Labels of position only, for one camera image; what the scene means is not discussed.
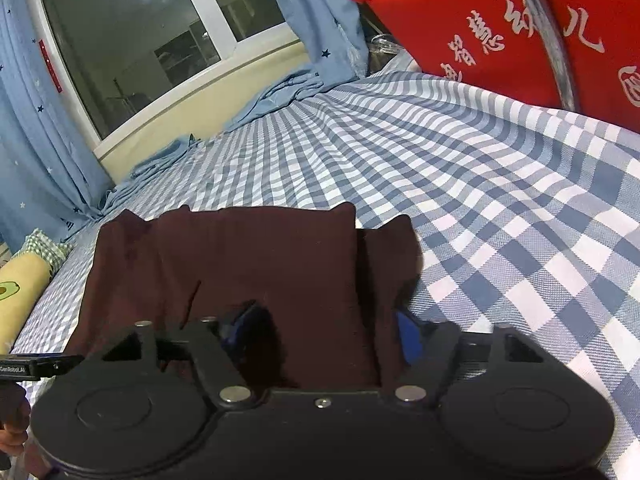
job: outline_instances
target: yellow pillow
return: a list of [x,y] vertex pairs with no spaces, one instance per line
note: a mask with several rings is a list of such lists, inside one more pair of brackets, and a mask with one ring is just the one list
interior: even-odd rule
[[0,269],[0,354],[8,354],[33,306],[49,285],[51,266],[23,253]]

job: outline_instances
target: bed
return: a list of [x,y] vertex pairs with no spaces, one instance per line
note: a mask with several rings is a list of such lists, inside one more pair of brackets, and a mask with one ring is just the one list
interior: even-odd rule
[[[62,351],[101,224],[181,205],[328,209],[358,226],[412,218],[423,319],[515,325],[609,399],[610,478],[640,470],[640,137],[418,73],[372,76],[192,147],[77,247],[14,352]],[[42,384],[25,384],[33,402]]]

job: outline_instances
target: plaid bedding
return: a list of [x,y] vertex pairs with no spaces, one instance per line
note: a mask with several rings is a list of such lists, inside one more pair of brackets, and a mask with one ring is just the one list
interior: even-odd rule
[[[407,213],[424,251],[411,308],[467,330],[508,322],[609,399],[610,477],[640,471],[640,136],[434,76],[391,73],[295,102],[196,145],[126,204]],[[114,211],[101,223],[114,218]],[[37,304],[15,352],[61,351],[100,224]],[[33,400],[41,384],[27,384]]]

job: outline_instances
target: red fabric bag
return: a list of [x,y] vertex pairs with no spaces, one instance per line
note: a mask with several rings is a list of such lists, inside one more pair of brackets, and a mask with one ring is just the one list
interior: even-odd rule
[[[561,107],[524,0],[367,2],[427,73]],[[568,54],[579,112],[640,131],[640,0],[547,0]]]

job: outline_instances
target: metal bolt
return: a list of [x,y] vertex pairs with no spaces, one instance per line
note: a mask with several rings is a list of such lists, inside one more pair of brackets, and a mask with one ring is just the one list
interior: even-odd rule
[[427,396],[427,392],[420,386],[400,386],[396,388],[396,397],[404,402],[416,402],[417,400],[423,400]]
[[225,402],[242,402],[251,397],[251,390],[245,386],[228,386],[220,390],[219,395]]
[[331,405],[331,399],[316,399],[314,404],[316,408],[328,408]]

